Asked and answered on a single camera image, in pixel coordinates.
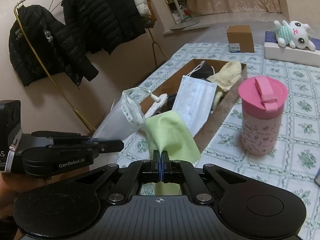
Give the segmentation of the person left hand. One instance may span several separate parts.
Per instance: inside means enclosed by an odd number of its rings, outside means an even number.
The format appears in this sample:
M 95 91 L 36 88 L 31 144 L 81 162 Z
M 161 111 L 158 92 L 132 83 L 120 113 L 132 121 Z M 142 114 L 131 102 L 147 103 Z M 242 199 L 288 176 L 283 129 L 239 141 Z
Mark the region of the person left hand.
M 13 204 L 18 194 L 44 186 L 44 179 L 1 172 L 1 239 L 14 239 L 17 225 L 12 217 Z

